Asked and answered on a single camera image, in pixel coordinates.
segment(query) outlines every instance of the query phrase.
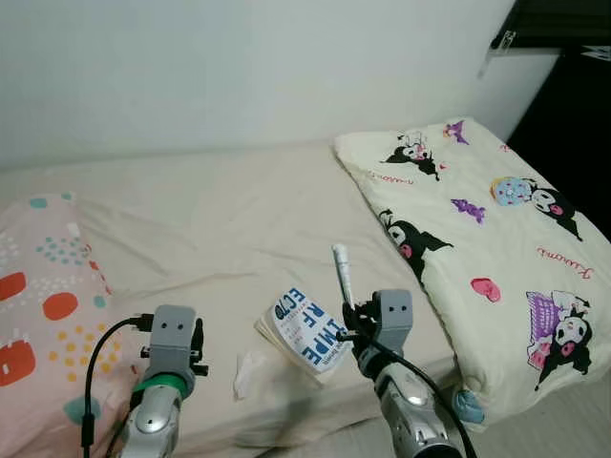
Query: paper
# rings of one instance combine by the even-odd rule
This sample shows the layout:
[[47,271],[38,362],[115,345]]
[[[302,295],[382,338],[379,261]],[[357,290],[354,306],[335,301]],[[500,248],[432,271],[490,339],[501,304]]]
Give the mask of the paper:
[[249,351],[238,355],[238,372],[233,382],[233,391],[237,399],[248,396],[254,373],[265,363],[265,355],[260,351]]
[[285,345],[316,374],[333,369],[349,348],[335,339],[343,325],[297,288],[278,299],[272,317]]

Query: white wall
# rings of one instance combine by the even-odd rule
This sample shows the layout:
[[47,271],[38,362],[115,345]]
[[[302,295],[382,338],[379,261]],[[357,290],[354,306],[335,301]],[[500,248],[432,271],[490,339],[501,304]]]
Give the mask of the white wall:
[[469,114],[507,137],[555,61],[512,0],[0,3],[0,167],[331,138]]

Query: pink heart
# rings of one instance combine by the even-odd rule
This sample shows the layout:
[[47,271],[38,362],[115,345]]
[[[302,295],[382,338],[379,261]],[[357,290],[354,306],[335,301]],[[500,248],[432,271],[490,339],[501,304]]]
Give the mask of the pink heart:
[[478,294],[486,296],[490,302],[500,301],[500,289],[490,279],[473,279],[471,288]]

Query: red dot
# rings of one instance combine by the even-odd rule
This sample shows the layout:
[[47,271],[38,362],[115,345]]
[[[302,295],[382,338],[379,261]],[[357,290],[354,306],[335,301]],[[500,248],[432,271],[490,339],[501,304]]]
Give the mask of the red dot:
[[73,293],[57,293],[49,296],[42,304],[45,317],[57,321],[68,317],[78,307],[78,299]]
[[14,384],[28,377],[36,368],[32,347],[25,341],[15,341],[0,348],[0,386]]
[[4,301],[26,289],[26,276],[23,272],[10,274],[0,279],[0,301]]

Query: pink pillowcase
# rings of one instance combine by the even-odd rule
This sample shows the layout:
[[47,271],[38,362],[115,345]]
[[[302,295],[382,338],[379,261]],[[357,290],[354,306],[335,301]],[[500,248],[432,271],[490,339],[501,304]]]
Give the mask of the pink pillowcase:
[[[78,456],[89,358],[126,318],[111,298],[71,194],[25,199],[0,214],[0,456]],[[137,381],[126,344],[115,333],[95,365],[95,455]]]

